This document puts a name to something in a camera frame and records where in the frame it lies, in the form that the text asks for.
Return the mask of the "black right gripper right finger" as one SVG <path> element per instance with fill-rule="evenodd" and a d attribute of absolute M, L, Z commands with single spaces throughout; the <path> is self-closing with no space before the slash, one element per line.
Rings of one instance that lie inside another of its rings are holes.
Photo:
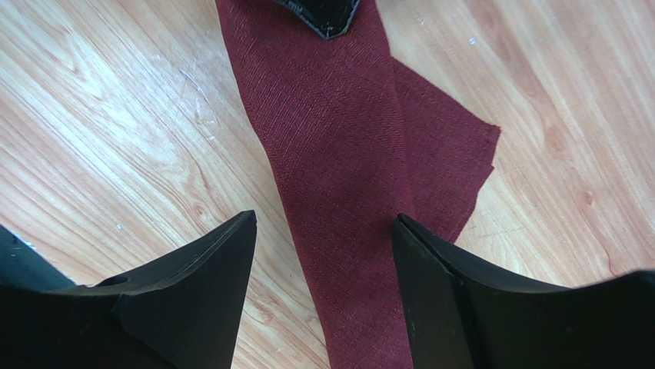
<path fill-rule="evenodd" d="M 416 368 L 652 368 L 654 272 L 579 288 L 524 277 L 405 214 L 392 248 Z"/>

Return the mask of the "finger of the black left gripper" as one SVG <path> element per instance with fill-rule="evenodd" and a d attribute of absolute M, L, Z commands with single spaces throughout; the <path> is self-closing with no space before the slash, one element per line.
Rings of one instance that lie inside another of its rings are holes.
<path fill-rule="evenodd" d="M 343 35 L 351 26 L 360 0 L 275 0 L 293 12 L 323 39 Z"/>

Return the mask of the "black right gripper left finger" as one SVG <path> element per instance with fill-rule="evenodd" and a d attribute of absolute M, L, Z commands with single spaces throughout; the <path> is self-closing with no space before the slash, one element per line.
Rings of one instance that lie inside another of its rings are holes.
<path fill-rule="evenodd" d="M 76 284 L 1 230 L 3 368 L 229 368 L 254 258 L 243 211 L 140 267 Z"/>

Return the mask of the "dark red cloth napkin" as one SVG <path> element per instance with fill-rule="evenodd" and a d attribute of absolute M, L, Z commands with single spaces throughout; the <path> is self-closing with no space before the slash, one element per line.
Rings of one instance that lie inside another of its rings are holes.
<path fill-rule="evenodd" d="M 391 226 L 454 241 L 500 129 L 394 58 L 373 1 L 216 4 L 248 119 L 274 174 L 333 368 L 410 368 Z"/>

